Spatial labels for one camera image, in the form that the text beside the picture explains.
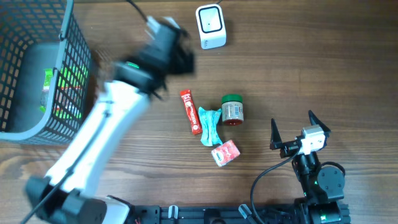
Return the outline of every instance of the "green lid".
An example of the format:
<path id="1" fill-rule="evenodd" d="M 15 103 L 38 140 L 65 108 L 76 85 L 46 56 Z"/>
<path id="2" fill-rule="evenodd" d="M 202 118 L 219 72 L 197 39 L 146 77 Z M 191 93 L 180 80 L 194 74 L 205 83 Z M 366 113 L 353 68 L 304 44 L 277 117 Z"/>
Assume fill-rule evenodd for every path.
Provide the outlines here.
<path id="1" fill-rule="evenodd" d="M 226 103 L 229 101 L 238 101 L 238 102 L 243 103 L 243 98 L 241 95 L 238 95 L 238 94 L 228 94 L 228 95 L 223 96 L 222 103 Z"/>

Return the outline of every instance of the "jar label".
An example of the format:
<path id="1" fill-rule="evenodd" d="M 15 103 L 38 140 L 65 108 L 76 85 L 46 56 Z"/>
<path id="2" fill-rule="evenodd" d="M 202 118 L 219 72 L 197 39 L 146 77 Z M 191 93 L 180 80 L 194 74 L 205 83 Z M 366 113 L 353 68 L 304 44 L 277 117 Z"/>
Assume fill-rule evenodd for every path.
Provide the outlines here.
<path id="1" fill-rule="evenodd" d="M 223 121 L 229 119 L 243 121 L 243 104 L 241 102 L 230 101 L 223 103 Z"/>

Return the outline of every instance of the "small box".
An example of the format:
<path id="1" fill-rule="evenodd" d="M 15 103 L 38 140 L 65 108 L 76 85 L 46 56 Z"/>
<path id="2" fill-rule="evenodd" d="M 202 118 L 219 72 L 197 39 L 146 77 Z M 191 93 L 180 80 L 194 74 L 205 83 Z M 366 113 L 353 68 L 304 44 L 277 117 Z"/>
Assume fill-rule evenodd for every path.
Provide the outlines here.
<path id="1" fill-rule="evenodd" d="M 240 154 L 241 153 L 232 140 L 229 140 L 211 151 L 211 155 L 213 155 L 219 167 L 225 166 Z"/>
<path id="2" fill-rule="evenodd" d="M 196 16 L 201 47 L 206 50 L 224 46 L 226 31 L 221 7 L 217 4 L 200 6 Z"/>

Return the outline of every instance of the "white speaker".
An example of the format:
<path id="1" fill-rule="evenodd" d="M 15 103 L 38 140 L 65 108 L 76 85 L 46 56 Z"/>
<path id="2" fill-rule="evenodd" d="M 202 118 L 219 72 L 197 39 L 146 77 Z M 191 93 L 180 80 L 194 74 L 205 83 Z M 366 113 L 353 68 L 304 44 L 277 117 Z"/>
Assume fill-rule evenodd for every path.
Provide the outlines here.
<path id="1" fill-rule="evenodd" d="M 203 49 L 212 49 L 224 46 L 226 31 L 223 11 L 217 4 L 200 6 L 197 9 L 197 22 L 200 43 Z"/>

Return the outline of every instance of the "red wrapper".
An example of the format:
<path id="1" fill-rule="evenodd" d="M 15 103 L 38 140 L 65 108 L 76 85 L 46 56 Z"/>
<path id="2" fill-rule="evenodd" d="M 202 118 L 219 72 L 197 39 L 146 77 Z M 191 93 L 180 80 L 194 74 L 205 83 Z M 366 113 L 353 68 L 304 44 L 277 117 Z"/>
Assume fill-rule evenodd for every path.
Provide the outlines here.
<path id="1" fill-rule="evenodd" d="M 213 158 L 219 167 L 225 166 L 240 154 L 241 153 L 232 140 L 229 140 L 211 151 L 211 155 L 213 155 Z"/>
<path id="2" fill-rule="evenodd" d="M 191 122 L 191 128 L 193 134 L 202 133 L 200 121 L 197 114 L 197 109 L 193 104 L 191 90 L 182 90 L 180 92 L 181 99 L 184 102 L 185 111 L 187 112 L 187 116 L 189 121 Z"/>

